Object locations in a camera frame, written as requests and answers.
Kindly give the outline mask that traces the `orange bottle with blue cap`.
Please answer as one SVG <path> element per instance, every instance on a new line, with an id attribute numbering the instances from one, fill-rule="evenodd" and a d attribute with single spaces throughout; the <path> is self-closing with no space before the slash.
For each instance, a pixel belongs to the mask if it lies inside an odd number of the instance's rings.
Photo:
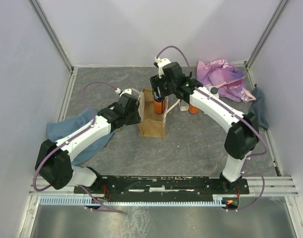
<path id="1" fill-rule="evenodd" d="M 154 112 L 158 115 L 163 114 L 165 111 L 165 98 L 159 97 L 157 99 L 154 99 Z"/>

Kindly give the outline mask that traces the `clear square bottle grey cap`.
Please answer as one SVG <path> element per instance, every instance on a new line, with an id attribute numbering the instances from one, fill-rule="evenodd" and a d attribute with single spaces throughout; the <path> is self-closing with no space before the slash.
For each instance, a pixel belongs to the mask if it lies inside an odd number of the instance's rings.
<path id="1" fill-rule="evenodd" d="M 181 112 L 186 112 L 189 109 L 189 104 L 186 103 L 185 101 L 181 100 L 179 103 L 179 109 Z"/>

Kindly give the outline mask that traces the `watermelon print canvas bag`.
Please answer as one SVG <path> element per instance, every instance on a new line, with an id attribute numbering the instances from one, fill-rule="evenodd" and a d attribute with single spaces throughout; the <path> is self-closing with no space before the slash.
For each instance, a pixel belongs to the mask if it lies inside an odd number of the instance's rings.
<path id="1" fill-rule="evenodd" d="M 138 124 L 139 136 L 164 138 L 166 136 L 166 119 L 169 112 L 180 103 L 178 99 L 172 106 L 168 106 L 168 98 L 165 97 L 165 111 L 163 114 L 154 112 L 154 95 L 151 89 L 143 88 L 138 95 L 140 102 L 138 112 L 141 122 Z"/>

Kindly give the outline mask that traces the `orange spray bottle blue top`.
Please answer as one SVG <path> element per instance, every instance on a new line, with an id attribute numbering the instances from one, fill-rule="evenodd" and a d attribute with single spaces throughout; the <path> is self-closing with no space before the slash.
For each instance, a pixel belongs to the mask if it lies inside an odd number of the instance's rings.
<path id="1" fill-rule="evenodd" d="M 192 115 L 196 115 L 199 113 L 199 109 L 193 105 L 189 105 L 188 112 Z"/>

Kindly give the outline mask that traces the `white plastic bottle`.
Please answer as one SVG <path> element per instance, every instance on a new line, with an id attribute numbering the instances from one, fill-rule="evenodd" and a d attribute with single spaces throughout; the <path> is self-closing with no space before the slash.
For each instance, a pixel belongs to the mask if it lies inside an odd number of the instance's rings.
<path id="1" fill-rule="evenodd" d="M 212 95 L 216 95 L 216 94 L 218 94 L 218 88 L 217 87 L 215 87 L 215 86 L 208 86 L 208 91 L 212 94 Z"/>

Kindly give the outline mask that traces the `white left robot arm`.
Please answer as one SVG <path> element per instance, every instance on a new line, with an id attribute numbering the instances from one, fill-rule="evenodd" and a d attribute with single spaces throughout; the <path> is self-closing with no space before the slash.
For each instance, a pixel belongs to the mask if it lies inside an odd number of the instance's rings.
<path id="1" fill-rule="evenodd" d="M 72 162 L 98 139 L 124 125 L 140 123 L 140 103 L 132 93 L 132 89 L 124 90 L 117 102 L 100 110 L 94 119 L 63 139 L 55 142 L 45 140 L 40 146 L 35 165 L 34 189 L 40 191 L 37 177 L 41 176 L 48 183 L 48 187 L 56 190 L 67 185 L 82 185 L 90 193 L 100 192 L 100 174 L 92 168 L 74 166 Z"/>

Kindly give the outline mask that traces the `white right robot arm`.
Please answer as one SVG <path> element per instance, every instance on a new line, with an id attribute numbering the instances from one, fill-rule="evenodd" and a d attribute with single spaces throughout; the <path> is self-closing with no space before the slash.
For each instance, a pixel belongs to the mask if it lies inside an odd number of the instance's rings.
<path id="1" fill-rule="evenodd" d="M 154 65 L 158 74 L 150 82 L 156 99 L 175 95 L 203 111 L 226 131 L 224 148 L 228 157 L 219 186 L 224 193 L 232 193 L 238 187 L 245 159 L 259 142 L 256 116 L 244 114 L 213 96 L 199 81 L 185 75 L 177 62 L 157 58 Z"/>

